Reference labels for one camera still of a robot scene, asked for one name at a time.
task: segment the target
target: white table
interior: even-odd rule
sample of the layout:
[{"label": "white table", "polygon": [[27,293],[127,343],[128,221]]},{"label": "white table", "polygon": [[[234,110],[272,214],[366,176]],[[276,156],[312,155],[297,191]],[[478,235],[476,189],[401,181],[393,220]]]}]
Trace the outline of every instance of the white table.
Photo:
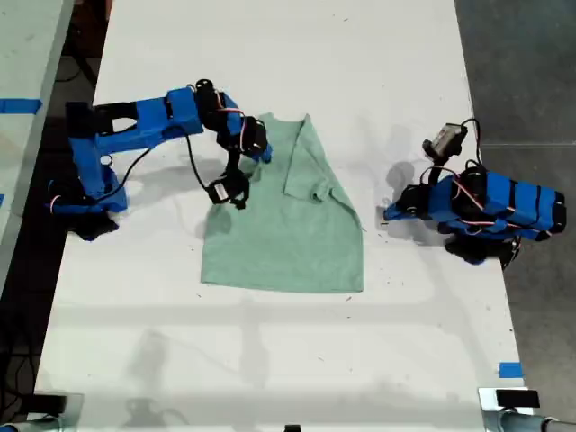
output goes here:
[{"label": "white table", "polygon": [[[518,360],[499,263],[375,217],[428,166],[422,140],[471,115],[453,2],[114,3],[96,104],[202,77],[247,113],[311,115],[365,229],[364,292],[200,284],[210,205],[175,140],[134,170],[119,231],[67,238],[37,391],[84,394],[79,430],[483,430],[477,388],[523,384],[497,373]],[[213,135],[193,145],[218,174]]]},{"label": "white table", "polygon": [[73,0],[0,0],[0,98],[40,99],[36,115],[0,115],[0,294],[22,215]]}]

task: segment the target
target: fabric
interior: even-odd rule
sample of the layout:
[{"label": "fabric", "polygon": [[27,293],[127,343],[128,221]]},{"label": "fabric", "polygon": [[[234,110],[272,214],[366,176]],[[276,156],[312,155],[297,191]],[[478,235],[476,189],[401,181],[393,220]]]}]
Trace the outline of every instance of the fabric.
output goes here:
[{"label": "fabric", "polygon": [[216,205],[208,215],[202,282],[297,293],[363,290],[360,221],[332,173],[310,116],[261,117],[274,148],[251,172],[247,208]]}]

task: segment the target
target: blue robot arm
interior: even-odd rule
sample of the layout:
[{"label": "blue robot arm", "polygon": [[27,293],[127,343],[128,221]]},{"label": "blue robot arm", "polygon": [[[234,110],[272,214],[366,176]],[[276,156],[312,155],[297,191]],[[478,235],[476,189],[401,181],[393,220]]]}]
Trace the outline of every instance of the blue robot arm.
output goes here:
[{"label": "blue robot arm", "polygon": [[[133,119],[128,129],[114,130],[117,119]],[[217,132],[217,142],[229,153],[224,173],[205,184],[195,167],[188,138],[203,132]],[[87,215],[122,212],[128,202],[123,188],[132,168],[155,146],[185,137],[193,171],[214,203],[234,203],[243,209],[249,197],[248,177],[239,168],[241,155],[270,162],[272,148],[267,143],[266,126],[246,117],[209,80],[172,90],[165,97],[131,103],[111,103],[91,110],[85,103],[67,104],[68,143],[73,152],[77,180],[54,181],[49,185],[49,210],[57,215]],[[103,163],[113,153],[145,149],[130,166],[122,182],[111,164]]]},{"label": "blue robot arm", "polygon": [[500,257],[505,266],[518,252],[522,238],[541,241],[560,233],[566,225],[564,195],[548,187],[515,182],[471,160],[461,174],[438,181],[443,165],[459,155],[467,133],[464,124],[448,123],[424,150],[434,165],[428,183],[409,185],[400,199],[383,213],[385,221],[422,219],[438,222],[438,230],[454,234],[448,251],[479,264]]}]

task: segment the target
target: blue painter's tape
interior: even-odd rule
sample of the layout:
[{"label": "blue painter's tape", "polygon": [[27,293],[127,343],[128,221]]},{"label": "blue painter's tape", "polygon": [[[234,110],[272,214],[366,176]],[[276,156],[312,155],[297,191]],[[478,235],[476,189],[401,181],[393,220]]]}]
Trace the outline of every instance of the blue painter's tape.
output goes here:
[{"label": "blue painter's tape", "polygon": [[0,114],[35,114],[41,106],[40,99],[0,99]]},{"label": "blue painter's tape", "polygon": [[502,362],[499,365],[498,374],[500,378],[522,378],[522,364],[519,362]]}]

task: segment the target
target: shirt sleeve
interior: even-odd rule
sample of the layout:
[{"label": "shirt sleeve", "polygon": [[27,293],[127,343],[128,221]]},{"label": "shirt sleeve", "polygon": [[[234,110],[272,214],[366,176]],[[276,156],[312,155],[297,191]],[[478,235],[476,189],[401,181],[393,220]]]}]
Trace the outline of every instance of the shirt sleeve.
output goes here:
[{"label": "shirt sleeve", "polygon": [[322,203],[333,187],[322,162],[324,151],[307,116],[292,150],[284,193],[313,203]]}]

